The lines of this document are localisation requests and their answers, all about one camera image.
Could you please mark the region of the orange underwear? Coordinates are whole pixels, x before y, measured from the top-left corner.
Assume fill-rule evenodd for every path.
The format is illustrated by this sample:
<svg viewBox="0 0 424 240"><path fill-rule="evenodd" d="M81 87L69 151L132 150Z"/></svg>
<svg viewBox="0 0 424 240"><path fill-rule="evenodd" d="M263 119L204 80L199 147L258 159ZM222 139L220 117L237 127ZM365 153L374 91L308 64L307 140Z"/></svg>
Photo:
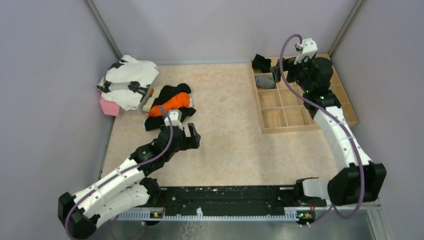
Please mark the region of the orange underwear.
<svg viewBox="0 0 424 240"><path fill-rule="evenodd" d="M176 95L170 97L170 95L165 95L162 97L157 97L151 109L148 112L149 117L159 117L162 115L160 107L163 107L166 111L178 110L180 108L191 108L193 107L194 100L186 92L180 92Z"/></svg>

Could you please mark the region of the wooden compartment tray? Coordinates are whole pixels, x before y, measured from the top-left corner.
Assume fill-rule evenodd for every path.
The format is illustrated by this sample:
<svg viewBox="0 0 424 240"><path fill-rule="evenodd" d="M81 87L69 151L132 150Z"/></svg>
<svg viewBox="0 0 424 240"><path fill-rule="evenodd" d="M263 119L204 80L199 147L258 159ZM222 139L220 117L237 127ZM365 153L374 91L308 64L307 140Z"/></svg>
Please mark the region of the wooden compartment tray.
<svg viewBox="0 0 424 240"><path fill-rule="evenodd" d="M293 94L281 80L274 86L270 83L257 80L257 77L272 79L271 72L264 72L254 64L254 58L250 60L250 82L253 86L259 122L263 134L276 134L300 131L321 130L305 108L304 102ZM336 95L341 103L344 119L353 129L358 124L357 116L348 99L345 89L340 81L334 65L333 75L330 79L329 89Z"/></svg>

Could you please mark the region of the grey striped underwear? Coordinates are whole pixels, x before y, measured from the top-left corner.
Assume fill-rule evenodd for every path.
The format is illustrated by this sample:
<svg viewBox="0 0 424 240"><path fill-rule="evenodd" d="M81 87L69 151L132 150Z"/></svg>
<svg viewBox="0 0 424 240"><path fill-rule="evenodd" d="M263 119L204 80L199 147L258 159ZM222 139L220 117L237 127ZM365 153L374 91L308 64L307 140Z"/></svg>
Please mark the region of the grey striped underwear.
<svg viewBox="0 0 424 240"><path fill-rule="evenodd" d="M274 82L274 80L266 75L256 75L254 77L254 80L258 88L264 90L271 90L276 88L276 83Z"/></svg>

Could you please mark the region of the black boxer underwear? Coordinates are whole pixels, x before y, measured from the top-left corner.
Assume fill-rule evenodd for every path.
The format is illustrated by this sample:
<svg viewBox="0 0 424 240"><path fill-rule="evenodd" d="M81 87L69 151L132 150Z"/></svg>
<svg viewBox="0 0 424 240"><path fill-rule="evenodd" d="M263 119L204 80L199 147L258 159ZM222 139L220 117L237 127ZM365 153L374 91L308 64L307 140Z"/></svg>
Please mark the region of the black boxer underwear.
<svg viewBox="0 0 424 240"><path fill-rule="evenodd" d="M261 73L270 73L272 60L260 54L256 54L251 61L251 66L253 69L260 70Z"/></svg>

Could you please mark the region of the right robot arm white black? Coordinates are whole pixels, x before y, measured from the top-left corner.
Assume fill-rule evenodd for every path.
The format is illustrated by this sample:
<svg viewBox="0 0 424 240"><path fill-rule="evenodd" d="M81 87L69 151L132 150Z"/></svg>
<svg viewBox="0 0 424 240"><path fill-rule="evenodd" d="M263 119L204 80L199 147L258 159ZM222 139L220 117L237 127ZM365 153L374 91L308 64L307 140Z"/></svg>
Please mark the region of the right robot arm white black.
<svg viewBox="0 0 424 240"><path fill-rule="evenodd" d="M289 40L295 44L297 55L284 57ZM314 197L329 200L335 206L374 202L387 175L382 163L374 163L360 146L344 115L340 100L330 90L334 74L330 59L317 56L318 48L312 38L291 35L285 41L275 66L275 77L298 97L312 120L322 130L335 157L337 174L330 180L318 177L296 182L293 200L307 206Z"/></svg>

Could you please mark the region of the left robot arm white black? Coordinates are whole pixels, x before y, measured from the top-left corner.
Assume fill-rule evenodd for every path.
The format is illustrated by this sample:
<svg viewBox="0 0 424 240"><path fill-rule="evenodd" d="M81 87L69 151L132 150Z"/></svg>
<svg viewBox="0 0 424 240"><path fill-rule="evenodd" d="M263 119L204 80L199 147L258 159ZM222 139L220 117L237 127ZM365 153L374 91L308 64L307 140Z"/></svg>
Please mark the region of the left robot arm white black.
<svg viewBox="0 0 424 240"><path fill-rule="evenodd" d="M109 219L138 206L156 206L162 190L149 175L161 169L179 151L198 149L201 135L188 123L190 135L180 121L180 112L165 113L157 138L139 146L117 168L76 193L58 198L57 215L72 240L93 237Z"/></svg>

